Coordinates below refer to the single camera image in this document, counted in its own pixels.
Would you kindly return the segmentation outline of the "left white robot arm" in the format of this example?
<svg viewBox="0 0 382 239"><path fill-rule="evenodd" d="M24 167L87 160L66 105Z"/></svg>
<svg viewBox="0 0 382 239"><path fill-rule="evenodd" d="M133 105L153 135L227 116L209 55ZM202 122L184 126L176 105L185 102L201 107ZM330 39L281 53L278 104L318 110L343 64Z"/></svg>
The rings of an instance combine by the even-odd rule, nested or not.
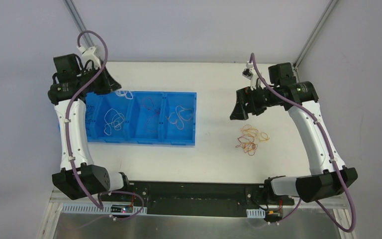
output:
<svg viewBox="0 0 382 239"><path fill-rule="evenodd" d="M132 188L125 174L109 173L94 164L86 132L87 94L106 95L121 85L107 69L101 70L92 60L83 65L76 54L54 57L53 61L56 73L48 98L58 117L62 143L60 172L52 175L54 186L72 200L112 191L119 201L127 201Z"/></svg>

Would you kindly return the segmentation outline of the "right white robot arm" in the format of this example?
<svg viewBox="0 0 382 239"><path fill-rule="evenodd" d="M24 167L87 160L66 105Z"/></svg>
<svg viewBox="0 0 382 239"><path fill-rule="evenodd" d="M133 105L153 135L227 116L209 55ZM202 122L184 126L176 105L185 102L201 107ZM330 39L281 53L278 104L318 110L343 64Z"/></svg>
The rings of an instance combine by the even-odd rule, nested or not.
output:
<svg viewBox="0 0 382 239"><path fill-rule="evenodd" d="M304 202L347 194L358 179L354 167L347 167L322 125L318 95L311 82L297 82L290 63L269 67L267 84L253 62L247 62L242 75L250 85L236 91L231 120L247 120L269 107L282 106L293 120L309 163L310 175L277 176L265 180L263 199L275 204L282 196L299 197Z"/></svg>

